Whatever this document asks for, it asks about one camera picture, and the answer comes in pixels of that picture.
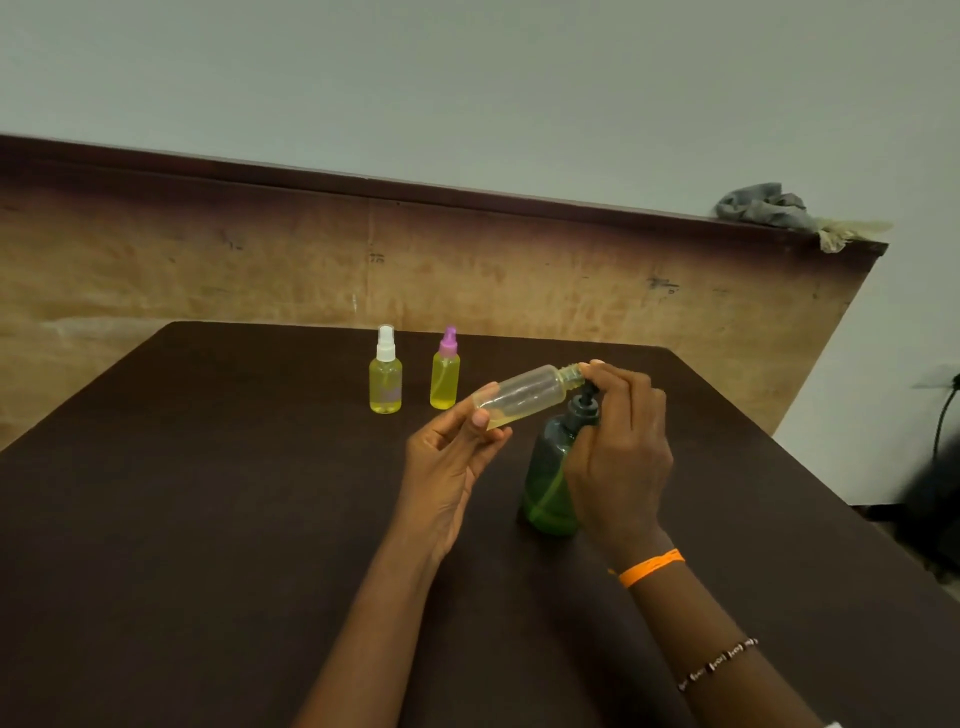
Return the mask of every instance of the spray bottle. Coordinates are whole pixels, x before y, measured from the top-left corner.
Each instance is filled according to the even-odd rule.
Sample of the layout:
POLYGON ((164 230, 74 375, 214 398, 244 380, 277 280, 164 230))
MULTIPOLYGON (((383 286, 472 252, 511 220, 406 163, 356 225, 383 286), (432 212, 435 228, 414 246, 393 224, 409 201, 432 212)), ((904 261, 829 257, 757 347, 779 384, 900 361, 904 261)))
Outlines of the spray bottle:
POLYGON ((460 378, 460 356, 457 354, 457 329, 447 327, 440 348, 433 355, 430 377, 430 406, 449 409, 457 401, 457 380, 460 378))
POLYGON ((389 415, 400 408, 403 365, 396 358, 394 328, 380 327, 376 340, 376 358, 370 363, 370 409, 389 415))
POLYGON ((600 422, 596 385, 584 384, 567 403, 566 413, 547 421, 534 444, 523 487, 523 515, 537 530, 551 536, 572 536, 577 517, 564 478, 564 458, 584 425, 600 422))

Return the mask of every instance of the orange wristband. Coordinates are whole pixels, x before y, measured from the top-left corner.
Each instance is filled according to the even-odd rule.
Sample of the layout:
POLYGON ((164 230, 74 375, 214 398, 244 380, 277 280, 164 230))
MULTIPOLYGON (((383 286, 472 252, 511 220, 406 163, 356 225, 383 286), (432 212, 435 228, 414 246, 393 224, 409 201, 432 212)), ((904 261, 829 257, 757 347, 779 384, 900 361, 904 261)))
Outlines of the orange wristband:
POLYGON ((623 584, 626 589, 630 589, 644 576, 649 576, 657 569, 662 569, 667 564, 672 564, 675 561, 685 561, 685 559, 676 548, 672 548, 662 556, 654 556, 652 559, 641 561, 635 567, 630 567, 621 573, 620 583, 623 584))

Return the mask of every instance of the gray cloth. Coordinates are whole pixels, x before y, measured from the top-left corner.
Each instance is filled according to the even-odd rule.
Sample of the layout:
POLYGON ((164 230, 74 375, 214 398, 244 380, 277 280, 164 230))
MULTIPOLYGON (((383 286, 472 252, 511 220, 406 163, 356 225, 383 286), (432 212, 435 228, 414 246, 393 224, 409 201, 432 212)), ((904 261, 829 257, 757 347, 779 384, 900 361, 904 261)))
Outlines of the gray cloth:
POLYGON ((783 192, 779 182, 765 182, 728 192, 716 204, 717 217, 743 223, 817 232, 820 225, 806 211, 804 201, 783 192))

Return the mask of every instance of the wooden board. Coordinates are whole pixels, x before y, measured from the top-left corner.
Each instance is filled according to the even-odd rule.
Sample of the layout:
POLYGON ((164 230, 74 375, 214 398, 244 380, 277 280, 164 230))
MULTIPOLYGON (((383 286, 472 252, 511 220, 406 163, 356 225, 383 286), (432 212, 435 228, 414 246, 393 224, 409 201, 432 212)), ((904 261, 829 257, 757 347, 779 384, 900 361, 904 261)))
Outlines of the wooden board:
POLYGON ((27 164, 0 177, 0 444, 178 319, 665 346, 773 432, 873 261, 27 164))

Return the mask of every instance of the green pump bottle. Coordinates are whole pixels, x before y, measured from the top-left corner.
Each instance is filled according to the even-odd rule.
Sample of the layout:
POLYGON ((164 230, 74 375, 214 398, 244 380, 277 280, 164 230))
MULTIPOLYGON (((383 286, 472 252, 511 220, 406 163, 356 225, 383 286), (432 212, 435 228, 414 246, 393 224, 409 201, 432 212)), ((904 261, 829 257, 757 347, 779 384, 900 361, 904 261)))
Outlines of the green pump bottle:
POLYGON ((570 398, 566 413, 547 421, 534 444, 523 488, 523 515, 538 531, 551 536, 572 536, 577 517, 564 478, 564 458, 584 425, 600 422, 598 390, 588 381, 570 398))

